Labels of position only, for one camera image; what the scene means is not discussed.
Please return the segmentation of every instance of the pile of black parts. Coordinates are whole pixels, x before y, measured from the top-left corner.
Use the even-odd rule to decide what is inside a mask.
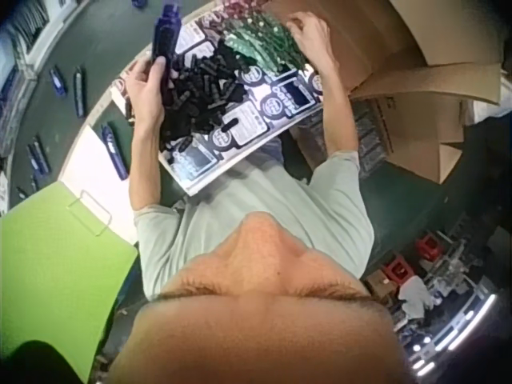
[[[172,76],[174,87],[162,96],[166,116],[160,129],[160,151],[171,150],[170,142],[187,138],[178,148],[183,152],[192,143],[194,133],[208,135],[218,128],[227,131],[236,126],[237,119],[224,124],[222,116],[230,103],[243,102],[247,93],[237,81],[236,71],[249,73],[255,63],[229,48],[223,40],[213,56],[193,55],[190,67],[185,65],[184,55],[176,56],[172,69],[178,76]]]

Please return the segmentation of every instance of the green seat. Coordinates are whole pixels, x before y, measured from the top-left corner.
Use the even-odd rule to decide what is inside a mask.
[[[137,251],[56,182],[0,220],[2,358],[26,342],[59,352],[86,382]]]

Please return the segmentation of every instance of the floor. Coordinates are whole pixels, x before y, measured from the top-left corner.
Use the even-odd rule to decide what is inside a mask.
[[[206,2],[184,2],[184,13],[188,14]],[[75,116],[72,97],[59,99],[55,96],[47,76],[48,69],[57,65],[69,82],[76,66],[85,68],[86,98],[91,108],[125,65],[150,42],[159,12],[159,2],[149,2],[148,7],[140,11],[128,1],[92,1],[64,33],[44,66],[22,120],[13,161],[13,205],[19,202],[14,189],[16,186],[30,191],[31,168],[26,145],[31,138],[35,134],[40,135],[53,169],[42,182],[45,186],[58,176],[82,124]],[[106,110],[100,122],[111,123],[120,141],[121,152],[129,164],[132,129],[114,106]],[[362,195],[376,233],[371,265],[377,265],[389,255],[390,250],[410,242],[427,223],[443,227],[454,222],[478,192],[477,185],[485,172],[484,136],[485,128],[468,129],[462,160],[443,186],[387,163],[362,183]],[[308,170],[303,170],[300,165],[303,163],[300,154],[293,149],[293,144],[290,148],[287,151],[292,155],[287,160],[292,164],[292,174],[295,177],[307,174]],[[172,205],[182,194],[165,172],[162,172],[162,188],[164,205]]]

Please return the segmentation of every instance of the eyebrow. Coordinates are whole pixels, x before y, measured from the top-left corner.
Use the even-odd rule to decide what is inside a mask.
[[[346,287],[344,285],[332,285],[326,287],[318,287],[313,289],[308,289],[304,291],[299,291],[296,294],[288,294],[281,295],[289,298],[297,298],[300,300],[310,299],[310,300],[325,300],[331,302],[344,302],[347,304],[357,304],[363,308],[371,308],[380,310],[387,309],[383,304],[374,296],[360,294],[356,291],[350,292],[341,292],[340,289],[342,287]],[[200,287],[189,287],[189,289],[179,290],[176,292],[165,292],[163,294],[159,294],[155,299],[151,300],[151,303],[157,304],[160,302],[170,302],[174,300],[184,299],[184,298],[198,298],[205,296],[221,296],[221,297],[229,297],[228,294],[223,294],[215,289],[211,289],[209,287],[200,286]]]

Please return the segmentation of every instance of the blue tool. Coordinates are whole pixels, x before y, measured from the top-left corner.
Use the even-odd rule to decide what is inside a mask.
[[[16,191],[18,192],[18,196],[20,198],[20,200],[26,200],[29,195],[24,191],[22,190],[19,186],[16,187]]]
[[[35,177],[35,174],[30,176],[30,185],[32,186],[32,191],[36,194],[39,192],[39,183],[38,180]]]
[[[182,20],[179,16],[182,2],[179,0],[166,0],[164,2],[162,16],[154,27],[152,59],[163,56],[166,58],[166,69],[162,77],[162,95],[169,88],[170,68],[176,53],[179,33],[182,29]]]
[[[51,82],[54,84],[54,89],[55,89],[55,92],[57,93],[57,96],[60,96],[61,98],[66,96],[67,95],[66,85],[64,84],[62,75],[56,66],[54,66],[50,70],[50,77],[51,77]]]
[[[35,154],[35,149],[32,147],[31,144],[26,146],[26,152],[28,153],[30,165],[32,166],[32,170],[34,170],[35,174],[42,176],[43,175],[42,166],[38,162],[38,160],[36,158],[36,154]]]
[[[86,107],[83,89],[83,72],[82,68],[77,67],[73,74],[73,90],[74,90],[74,110],[78,118],[86,116]]]
[[[32,147],[34,148],[34,156],[35,160],[39,164],[40,169],[40,175],[44,176],[46,174],[49,174],[51,172],[50,165],[48,164],[48,161],[46,160],[46,156],[44,151],[42,150],[41,142],[39,141],[39,137],[36,135],[32,139]]]
[[[110,128],[108,124],[102,125],[102,140],[119,178],[121,180],[128,179],[128,172],[126,171],[125,163],[122,160],[121,152],[119,152],[118,144],[115,141],[114,132],[112,132],[112,128]]]
[[[147,0],[131,0],[131,3],[135,8],[139,8],[140,10],[147,6]]]

